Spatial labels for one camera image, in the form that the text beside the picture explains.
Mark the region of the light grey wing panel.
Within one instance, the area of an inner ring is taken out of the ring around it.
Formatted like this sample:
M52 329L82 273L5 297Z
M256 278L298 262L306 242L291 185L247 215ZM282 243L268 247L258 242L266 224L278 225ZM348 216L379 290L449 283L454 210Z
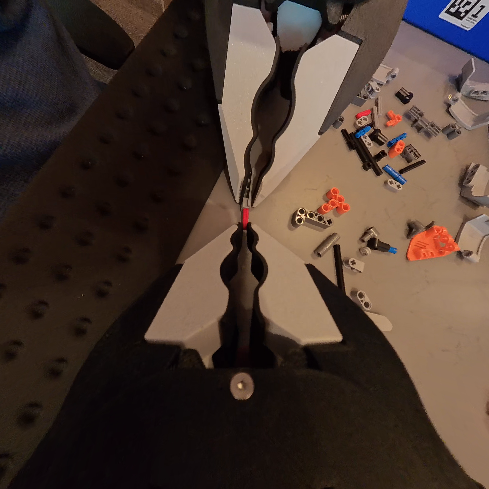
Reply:
M393 329L393 325L388 318L383 315L379 315L376 313L371 313L366 311L365 314L370 318L370 320L378 327L378 329L382 332L390 332Z

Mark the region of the dark grey tube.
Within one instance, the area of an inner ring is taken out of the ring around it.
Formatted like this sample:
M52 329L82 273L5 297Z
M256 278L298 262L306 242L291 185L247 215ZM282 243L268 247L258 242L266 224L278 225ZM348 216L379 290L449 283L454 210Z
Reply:
M318 258L323 257L340 239L337 233L332 233L322 241L314 250L314 255Z

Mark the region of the light grey curved panel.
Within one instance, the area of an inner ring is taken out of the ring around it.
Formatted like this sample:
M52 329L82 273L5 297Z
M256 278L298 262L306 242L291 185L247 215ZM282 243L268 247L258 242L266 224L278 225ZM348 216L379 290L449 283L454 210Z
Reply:
M460 126L468 131L488 125L488 112L477 114L462 100L461 94L452 94L449 97L449 113Z
M394 81L399 74L399 68L391 68L390 66L381 64L374 75L371 78L371 81L375 82L379 86L383 86L389 82Z
M479 263L482 249L487 239L488 215L480 214L464 221L455 239L459 247L458 253L462 260L475 264Z

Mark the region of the dark grey angled connector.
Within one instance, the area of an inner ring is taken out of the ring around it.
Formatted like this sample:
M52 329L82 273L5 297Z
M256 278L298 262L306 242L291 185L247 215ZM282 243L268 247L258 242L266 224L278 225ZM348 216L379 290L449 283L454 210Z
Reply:
M406 237L408 240L413 239L415 236L431 229L436 224L435 221L430 222L427 225L423 225L418 220L408 220L407 221L407 234Z

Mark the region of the blue storage bin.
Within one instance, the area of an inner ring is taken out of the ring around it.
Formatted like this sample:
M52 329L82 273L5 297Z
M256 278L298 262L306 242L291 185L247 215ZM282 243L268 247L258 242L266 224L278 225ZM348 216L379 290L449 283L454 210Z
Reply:
M488 62L488 1L408 1L403 20Z

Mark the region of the dark grey double cross block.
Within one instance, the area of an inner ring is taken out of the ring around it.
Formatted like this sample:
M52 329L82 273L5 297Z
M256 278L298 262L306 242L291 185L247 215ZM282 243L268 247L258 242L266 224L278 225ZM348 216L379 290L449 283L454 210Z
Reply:
M415 105L408 109L404 115L411 122L412 128L417 133L422 133L428 138L437 137L442 131L439 125L434 121L428 120L425 117L425 113Z

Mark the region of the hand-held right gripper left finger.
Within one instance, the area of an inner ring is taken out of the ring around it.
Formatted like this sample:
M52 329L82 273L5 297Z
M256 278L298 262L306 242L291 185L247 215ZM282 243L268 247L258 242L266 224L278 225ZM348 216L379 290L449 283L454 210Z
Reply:
M144 335L147 343L196 350L204 366L213 368L229 301L221 266L238 252L241 240L242 225L233 224L184 261Z

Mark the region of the light grey panel with holes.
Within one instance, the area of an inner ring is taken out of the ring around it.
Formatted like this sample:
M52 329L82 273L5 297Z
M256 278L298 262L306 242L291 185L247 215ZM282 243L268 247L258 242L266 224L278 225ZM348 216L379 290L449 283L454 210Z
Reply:
M478 82L473 80L475 74L475 60L471 58L458 76L458 92L475 100L488 101L488 82Z

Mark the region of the pile of small technic pieces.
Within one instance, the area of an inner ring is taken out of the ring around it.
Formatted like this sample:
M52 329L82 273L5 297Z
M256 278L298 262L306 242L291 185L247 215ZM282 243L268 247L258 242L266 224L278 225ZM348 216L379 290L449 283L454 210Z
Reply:
M383 172L378 165L378 159L370 153L363 140L356 138L353 132L348 132L346 129L341 129L340 132L348 149L357 153L363 170L372 170L376 176L381 176Z

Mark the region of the orange flat panel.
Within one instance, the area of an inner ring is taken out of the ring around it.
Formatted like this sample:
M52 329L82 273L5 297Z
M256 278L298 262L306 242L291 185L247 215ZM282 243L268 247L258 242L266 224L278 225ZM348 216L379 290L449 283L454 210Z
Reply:
M460 248L448 229L435 225L410 239L406 258L408 261L420 261L442 258L458 251Z

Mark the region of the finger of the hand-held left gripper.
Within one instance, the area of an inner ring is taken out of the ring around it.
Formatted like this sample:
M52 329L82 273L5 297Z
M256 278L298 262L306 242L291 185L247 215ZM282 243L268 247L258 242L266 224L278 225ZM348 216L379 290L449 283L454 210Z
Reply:
M253 207L276 189L320 138L320 128L359 48L359 42L335 34L300 56L292 79L291 114L273 139L270 166L254 190Z
M257 96L276 60L277 44L260 9L233 4L219 116L233 196L241 202Z

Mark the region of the orange connector cluster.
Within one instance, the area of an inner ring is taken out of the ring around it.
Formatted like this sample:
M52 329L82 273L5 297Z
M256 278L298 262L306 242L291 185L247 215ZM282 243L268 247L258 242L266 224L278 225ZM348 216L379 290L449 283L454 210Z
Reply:
M337 187L332 187L323 195L324 203L317 208L317 213L325 215L331 211L336 211L338 215L349 212L351 206L346 203L345 197Z

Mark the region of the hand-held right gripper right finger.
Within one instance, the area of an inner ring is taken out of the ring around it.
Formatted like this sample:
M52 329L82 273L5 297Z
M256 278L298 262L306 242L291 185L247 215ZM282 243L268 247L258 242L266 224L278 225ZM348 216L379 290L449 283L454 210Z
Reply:
M247 225L253 294L249 356L274 367L293 350L339 344L343 337L308 264L255 224Z

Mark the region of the long black axle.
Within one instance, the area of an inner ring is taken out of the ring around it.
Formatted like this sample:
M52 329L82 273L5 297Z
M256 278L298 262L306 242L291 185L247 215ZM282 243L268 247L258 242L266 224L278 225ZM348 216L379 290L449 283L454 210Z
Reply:
M339 290L346 295L346 287L343 272L343 257L341 253L341 247L339 244L333 245L333 256L334 256L334 266L335 266L335 276L336 283Z

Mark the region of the light grey boxy panel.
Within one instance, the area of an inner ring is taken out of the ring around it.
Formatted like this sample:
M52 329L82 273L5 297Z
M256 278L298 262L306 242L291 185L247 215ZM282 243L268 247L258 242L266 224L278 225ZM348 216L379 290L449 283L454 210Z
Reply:
M479 163L471 163L467 168L462 183L461 197L479 207L488 208L488 168Z

